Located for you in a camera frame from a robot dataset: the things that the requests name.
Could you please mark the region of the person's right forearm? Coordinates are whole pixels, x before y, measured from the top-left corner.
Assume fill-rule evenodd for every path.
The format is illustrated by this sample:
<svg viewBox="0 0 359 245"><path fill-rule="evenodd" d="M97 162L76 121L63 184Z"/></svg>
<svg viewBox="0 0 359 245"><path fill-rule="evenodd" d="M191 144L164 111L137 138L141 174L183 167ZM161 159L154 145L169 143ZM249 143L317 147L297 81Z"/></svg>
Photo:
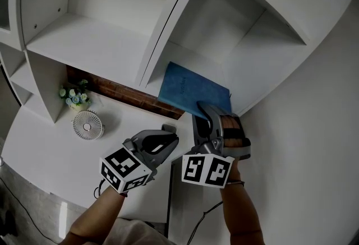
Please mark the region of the person's right forearm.
<svg viewBox="0 0 359 245"><path fill-rule="evenodd" d="M228 181L242 180L238 162L234 161ZM225 224L231 245L265 245L257 211L245 187L240 184L220 190Z"/></svg>

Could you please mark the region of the ribbed glass cabinet door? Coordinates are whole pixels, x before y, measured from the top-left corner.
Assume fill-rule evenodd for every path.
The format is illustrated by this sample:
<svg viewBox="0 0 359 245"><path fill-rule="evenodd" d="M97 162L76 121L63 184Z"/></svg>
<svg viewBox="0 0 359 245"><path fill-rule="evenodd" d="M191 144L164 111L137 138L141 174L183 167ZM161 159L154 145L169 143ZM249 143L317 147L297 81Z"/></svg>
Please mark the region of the ribbed glass cabinet door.
<svg viewBox="0 0 359 245"><path fill-rule="evenodd" d="M0 42L24 50L21 0L0 0Z"/></svg>

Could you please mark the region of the person's white shirt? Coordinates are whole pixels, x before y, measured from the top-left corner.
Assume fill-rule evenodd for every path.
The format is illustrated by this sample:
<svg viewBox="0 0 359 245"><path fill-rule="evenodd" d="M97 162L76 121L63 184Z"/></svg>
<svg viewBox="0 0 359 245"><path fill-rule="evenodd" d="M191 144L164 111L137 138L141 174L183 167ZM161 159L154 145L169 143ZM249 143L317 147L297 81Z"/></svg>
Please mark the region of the person's white shirt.
<svg viewBox="0 0 359 245"><path fill-rule="evenodd" d="M143 221L116 219L104 245L173 245Z"/></svg>

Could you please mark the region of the blue book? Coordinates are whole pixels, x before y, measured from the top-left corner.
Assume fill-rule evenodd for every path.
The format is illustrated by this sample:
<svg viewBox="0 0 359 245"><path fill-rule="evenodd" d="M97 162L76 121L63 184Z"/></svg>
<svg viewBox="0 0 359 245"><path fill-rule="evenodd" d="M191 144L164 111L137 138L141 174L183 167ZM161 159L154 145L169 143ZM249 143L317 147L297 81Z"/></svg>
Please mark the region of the blue book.
<svg viewBox="0 0 359 245"><path fill-rule="evenodd" d="M232 110L227 88L173 62L167 66L158 100L203 119L198 101Z"/></svg>

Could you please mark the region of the person's left forearm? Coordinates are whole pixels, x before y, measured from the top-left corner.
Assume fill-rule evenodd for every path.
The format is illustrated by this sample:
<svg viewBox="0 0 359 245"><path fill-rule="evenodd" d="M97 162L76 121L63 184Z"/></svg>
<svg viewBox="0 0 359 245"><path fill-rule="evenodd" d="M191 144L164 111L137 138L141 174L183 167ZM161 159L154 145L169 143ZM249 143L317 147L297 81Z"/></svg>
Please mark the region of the person's left forearm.
<svg viewBox="0 0 359 245"><path fill-rule="evenodd" d="M125 201L112 187L108 187L98 199L71 225L59 245L102 245L109 235Z"/></svg>

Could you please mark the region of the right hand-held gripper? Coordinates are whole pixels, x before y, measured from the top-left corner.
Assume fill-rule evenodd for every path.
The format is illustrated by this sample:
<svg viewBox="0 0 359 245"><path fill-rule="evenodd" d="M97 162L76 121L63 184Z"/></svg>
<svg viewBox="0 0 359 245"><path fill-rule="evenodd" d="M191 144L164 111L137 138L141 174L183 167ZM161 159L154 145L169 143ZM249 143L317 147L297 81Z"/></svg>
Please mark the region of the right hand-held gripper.
<svg viewBox="0 0 359 245"><path fill-rule="evenodd" d="M222 110L215 105L200 105L199 108L208 120L192 115L194 146L182 156L182 181L224 188L233 161L251 157L251 142L246 137L244 147L225 147Z"/></svg>

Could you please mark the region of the person's right hand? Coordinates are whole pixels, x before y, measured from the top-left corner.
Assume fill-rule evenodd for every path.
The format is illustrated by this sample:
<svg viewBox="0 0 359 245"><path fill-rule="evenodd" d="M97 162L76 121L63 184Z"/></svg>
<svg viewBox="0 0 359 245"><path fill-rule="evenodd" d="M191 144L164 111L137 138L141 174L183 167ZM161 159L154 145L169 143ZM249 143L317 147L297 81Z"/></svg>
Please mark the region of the person's right hand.
<svg viewBox="0 0 359 245"><path fill-rule="evenodd" d="M244 147L246 145L244 130L238 118L221 116L225 147Z"/></svg>

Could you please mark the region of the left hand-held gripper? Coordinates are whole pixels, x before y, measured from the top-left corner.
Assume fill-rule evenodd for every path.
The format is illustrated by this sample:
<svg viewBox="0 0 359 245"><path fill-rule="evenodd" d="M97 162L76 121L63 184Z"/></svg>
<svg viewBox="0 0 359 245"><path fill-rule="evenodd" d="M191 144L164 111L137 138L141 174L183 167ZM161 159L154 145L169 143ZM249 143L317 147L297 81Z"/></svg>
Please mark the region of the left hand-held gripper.
<svg viewBox="0 0 359 245"><path fill-rule="evenodd" d="M160 166L179 143L175 133L143 130L121 147L100 157L100 174L117 193L126 193L154 180Z"/></svg>

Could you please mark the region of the small white desk fan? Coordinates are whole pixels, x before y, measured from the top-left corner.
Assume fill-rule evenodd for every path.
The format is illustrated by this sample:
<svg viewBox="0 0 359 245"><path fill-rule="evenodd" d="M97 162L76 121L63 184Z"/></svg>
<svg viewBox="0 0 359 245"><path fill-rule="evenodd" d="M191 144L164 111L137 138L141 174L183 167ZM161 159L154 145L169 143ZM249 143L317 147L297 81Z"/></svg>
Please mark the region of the small white desk fan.
<svg viewBox="0 0 359 245"><path fill-rule="evenodd" d="M91 141L102 137L105 125L95 112L83 110L73 118L72 128L79 138Z"/></svg>

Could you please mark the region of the potted blue white flowers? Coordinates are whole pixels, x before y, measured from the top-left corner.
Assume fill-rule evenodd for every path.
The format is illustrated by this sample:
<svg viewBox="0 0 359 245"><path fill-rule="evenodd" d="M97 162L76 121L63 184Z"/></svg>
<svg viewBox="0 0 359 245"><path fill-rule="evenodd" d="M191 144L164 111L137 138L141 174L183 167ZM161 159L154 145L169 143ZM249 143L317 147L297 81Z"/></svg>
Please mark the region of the potted blue white flowers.
<svg viewBox="0 0 359 245"><path fill-rule="evenodd" d="M59 91L59 97L64 100L65 104L76 112L88 110L91 99L86 92L88 81L82 79L77 86L65 87L62 86Z"/></svg>

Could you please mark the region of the white wall shelf unit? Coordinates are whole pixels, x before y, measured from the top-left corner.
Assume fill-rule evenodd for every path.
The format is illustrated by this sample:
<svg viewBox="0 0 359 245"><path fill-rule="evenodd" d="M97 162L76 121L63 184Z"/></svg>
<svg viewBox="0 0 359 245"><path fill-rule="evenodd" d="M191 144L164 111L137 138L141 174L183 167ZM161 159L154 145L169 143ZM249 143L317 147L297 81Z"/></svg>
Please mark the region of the white wall shelf unit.
<svg viewBox="0 0 359 245"><path fill-rule="evenodd" d="M21 103L3 148L20 176L88 207L100 157L142 130L177 127L171 159L193 145L192 118L92 94L105 125L85 141L58 91L67 67L158 96L170 62L229 90L242 115L322 42L351 0L21 0L24 50L0 42L0 61Z"/></svg>

